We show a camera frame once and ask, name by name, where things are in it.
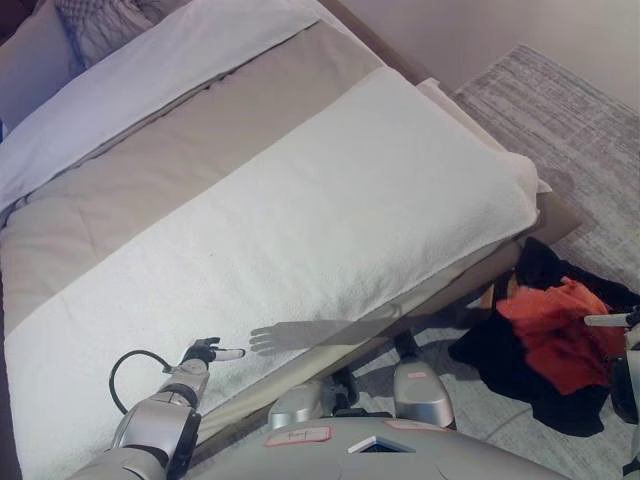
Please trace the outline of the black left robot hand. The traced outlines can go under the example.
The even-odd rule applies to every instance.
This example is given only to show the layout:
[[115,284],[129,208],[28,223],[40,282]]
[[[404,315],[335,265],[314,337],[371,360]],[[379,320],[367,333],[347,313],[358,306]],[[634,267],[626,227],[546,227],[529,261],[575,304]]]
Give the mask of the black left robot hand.
[[200,375],[208,372],[211,363],[239,360],[246,355],[242,348],[221,347],[220,341],[220,337],[195,340],[186,349],[175,370],[188,375]]

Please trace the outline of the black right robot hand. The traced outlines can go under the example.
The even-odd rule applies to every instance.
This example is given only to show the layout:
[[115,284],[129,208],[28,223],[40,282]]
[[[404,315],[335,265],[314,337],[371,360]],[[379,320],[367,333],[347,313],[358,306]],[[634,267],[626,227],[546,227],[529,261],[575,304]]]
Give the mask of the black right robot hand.
[[584,323],[592,327],[621,327],[625,329],[625,345],[627,350],[639,349],[639,306],[630,312],[606,315],[587,315]]

